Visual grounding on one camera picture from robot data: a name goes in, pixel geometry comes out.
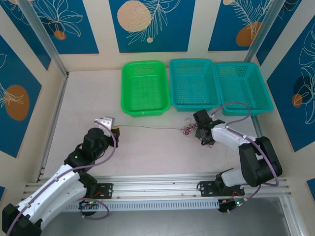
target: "white table surface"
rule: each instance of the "white table surface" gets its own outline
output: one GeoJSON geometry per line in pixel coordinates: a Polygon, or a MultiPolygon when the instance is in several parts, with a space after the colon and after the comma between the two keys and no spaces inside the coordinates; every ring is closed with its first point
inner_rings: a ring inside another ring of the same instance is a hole
{"type": "MultiPolygon", "coordinates": [[[[44,177],[51,177],[75,147],[82,143],[87,131],[95,127],[94,119],[109,116],[115,125],[183,128],[185,119],[194,112],[177,112],[170,107],[161,116],[134,118],[121,109],[121,71],[71,72],[57,127],[48,156],[44,177]]],[[[216,118],[225,122],[240,117],[216,118]]],[[[242,133],[255,136],[252,120],[233,124],[242,133]]],[[[212,148],[201,146],[192,135],[180,130],[120,127],[119,148],[104,165],[89,171],[92,176],[132,176],[158,174],[196,174],[220,172],[238,167],[239,154],[216,142],[212,148]]]]}

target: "plastic basket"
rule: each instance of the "plastic basket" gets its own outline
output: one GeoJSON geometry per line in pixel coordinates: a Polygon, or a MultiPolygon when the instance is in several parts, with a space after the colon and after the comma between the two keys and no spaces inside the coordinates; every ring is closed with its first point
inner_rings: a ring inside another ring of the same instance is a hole
{"type": "Polygon", "coordinates": [[[209,111],[221,105],[212,61],[172,60],[170,77],[172,105],[177,111],[209,111]]]}
{"type": "MultiPolygon", "coordinates": [[[[248,62],[218,63],[215,71],[219,81],[222,104],[243,102],[251,109],[251,115],[257,116],[270,112],[273,105],[258,66],[248,62]]],[[[235,104],[224,107],[226,116],[246,115],[246,107],[235,104]]]]}
{"type": "Polygon", "coordinates": [[[122,69],[122,110],[134,117],[161,115],[171,105],[166,67],[137,61],[122,69]]]}

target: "teal basket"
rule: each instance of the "teal basket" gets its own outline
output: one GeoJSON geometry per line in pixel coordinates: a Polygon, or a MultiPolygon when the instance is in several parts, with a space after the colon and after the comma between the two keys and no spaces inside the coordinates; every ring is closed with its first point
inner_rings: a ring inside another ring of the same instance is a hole
{"type": "MultiPolygon", "coordinates": [[[[258,66],[249,62],[217,63],[215,72],[219,82],[222,104],[243,102],[257,116],[270,112],[273,105],[258,66]]],[[[246,107],[235,104],[223,108],[226,116],[247,115],[246,107]]]]}
{"type": "Polygon", "coordinates": [[[211,110],[221,105],[212,61],[176,59],[170,63],[171,101],[177,111],[211,110]]]}
{"type": "Polygon", "coordinates": [[[134,117],[161,115],[171,106],[165,65],[136,61],[122,69],[122,110],[134,117]]]}

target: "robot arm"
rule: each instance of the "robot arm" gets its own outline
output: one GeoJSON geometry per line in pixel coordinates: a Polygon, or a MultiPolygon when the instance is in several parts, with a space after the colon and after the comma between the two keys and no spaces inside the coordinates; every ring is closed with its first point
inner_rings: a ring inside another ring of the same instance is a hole
{"type": "Polygon", "coordinates": [[[206,110],[196,112],[193,117],[198,126],[196,137],[201,140],[202,145],[213,145],[217,141],[239,152],[241,168],[220,173],[216,179],[219,188],[246,183],[256,187],[274,178],[266,161],[261,159],[262,153],[251,141],[255,142],[267,156],[276,175],[282,174],[282,167],[268,138],[241,134],[227,127],[222,120],[209,117],[206,110]]]}
{"type": "MultiPolygon", "coordinates": [[[[97,121],[111,130],[114,119],[101,118],[97,121]]],[[[119,131],[112,131],[116,143],[118,143],[119,131]]],[[[10,236],[39,236],[49,222],[69,204],[80,198],[93,196],[96,192],[97,181],[87,174],[90,168],[71,170],[76,167],[95,164],[95,161],[103,156],[109,146],[113,146],[112,137],[108,137],[108,134],[104,134],[100,128],[90,129],[84,136],[83,143],[69,154],[64,164],[41,188],[17,206],[9,204],[3,209],[2,230],[7,233],[13,220],[27,207],[14,225],[10,236]],[[60,174],[67,171],[67,174],[58,178],[60,174]],[[44,189],[45,191],[29,205],[32,198],[44,189]]]]}

